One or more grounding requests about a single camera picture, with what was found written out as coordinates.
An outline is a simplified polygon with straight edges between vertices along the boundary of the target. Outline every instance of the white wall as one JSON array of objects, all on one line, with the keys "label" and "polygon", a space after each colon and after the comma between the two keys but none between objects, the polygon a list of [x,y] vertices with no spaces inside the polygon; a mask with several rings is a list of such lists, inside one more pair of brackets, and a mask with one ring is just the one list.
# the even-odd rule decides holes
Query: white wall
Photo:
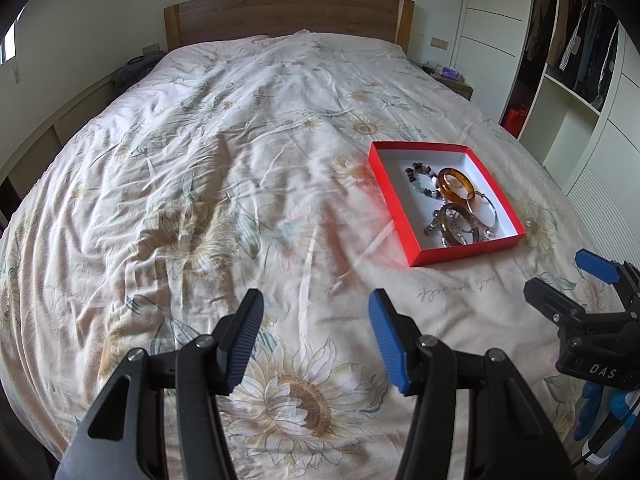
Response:
[{"label": "white wall", "polygon": [[52,113],[130,58],[118,0],[30,0],[0,65],[0,167]]},{"label": "white wall", "polygon": [[[16,84],[0,66],[0,166],[53,112],[140,54],[166,46],[162,9],[187,0],[31,0],[16,31]],[[412,60],[449,64],[462,0],[415,0]],[[447,51],[430,46],[449,41]]]}]

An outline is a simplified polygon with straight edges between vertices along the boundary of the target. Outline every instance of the nightstand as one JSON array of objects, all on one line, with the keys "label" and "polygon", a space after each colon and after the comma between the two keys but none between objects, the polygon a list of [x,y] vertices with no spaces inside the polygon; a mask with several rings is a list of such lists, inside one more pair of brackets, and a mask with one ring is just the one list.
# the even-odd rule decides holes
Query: nightstand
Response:
[{"label": "nightstand", "polygon": [[474,93],[474,89],[462,81],[454,81],[453,79],[449,79],[448,77],[443,77],[437,72],[430,73],[428,67],[423,66],[422,69],[433,77],[438,83],[442,83],[444,86],[454,91],[458,95],[462,95],[467,101],[471,101],[471,96]]}]

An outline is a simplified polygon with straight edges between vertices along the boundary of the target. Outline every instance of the wooden bed frame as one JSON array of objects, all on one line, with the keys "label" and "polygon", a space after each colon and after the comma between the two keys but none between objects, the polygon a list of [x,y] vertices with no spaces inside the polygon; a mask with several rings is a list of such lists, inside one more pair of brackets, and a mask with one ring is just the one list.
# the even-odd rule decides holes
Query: wooden bed frame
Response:
[{"label": "wooden bed frame", "polygon": [[265,34],[276,38],[306,28],[378,38],[406,53],[412,0],[191,0],[164,10],[169,51],[203,41]]}]

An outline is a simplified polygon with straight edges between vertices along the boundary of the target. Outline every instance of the light switch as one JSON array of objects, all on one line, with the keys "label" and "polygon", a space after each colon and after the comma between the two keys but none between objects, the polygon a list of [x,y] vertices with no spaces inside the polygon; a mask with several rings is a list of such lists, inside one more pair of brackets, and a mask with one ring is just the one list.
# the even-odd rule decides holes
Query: light switch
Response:
[{"label": "light switch", "polygon": [[160,50],[160,43],[154,43],[153,45],[147,45],[142,49],[142,55],[146,56],[146,54],[152,54]]},{"label": "light switch", "polygon": [[449,41],[441,40],[440,38],[431,38],[431,46],[435,48],[441,48],[447,50],[449,48]]}]

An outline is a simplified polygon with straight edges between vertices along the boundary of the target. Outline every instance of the floral bedding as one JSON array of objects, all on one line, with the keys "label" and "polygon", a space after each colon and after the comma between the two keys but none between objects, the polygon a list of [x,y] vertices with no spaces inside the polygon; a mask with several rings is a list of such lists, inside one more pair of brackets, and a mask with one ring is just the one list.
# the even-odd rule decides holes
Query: floral bedding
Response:
[{"label": "floral bedding", "polygon": [[[372,140],[471,147],[526,238],[409,268],[367,164]],[[0,377],[60,457],[130,348],[180,348],[257,287],[254,354],[220,401],[239,478],[391,478],[413,399],[388,384],[368,294],[385,288],[454,349],[503,348],[565,436],[580,384],[555,371],[556,330],[522,288],[539,276],[611,309],[610,291],[575,267],[583,247],[576,211],[526,150],[399,47],[306,31],[188,46],[62,149],[2,236]],[[451,478],[464,467],[462,396],[458,409]]]}]

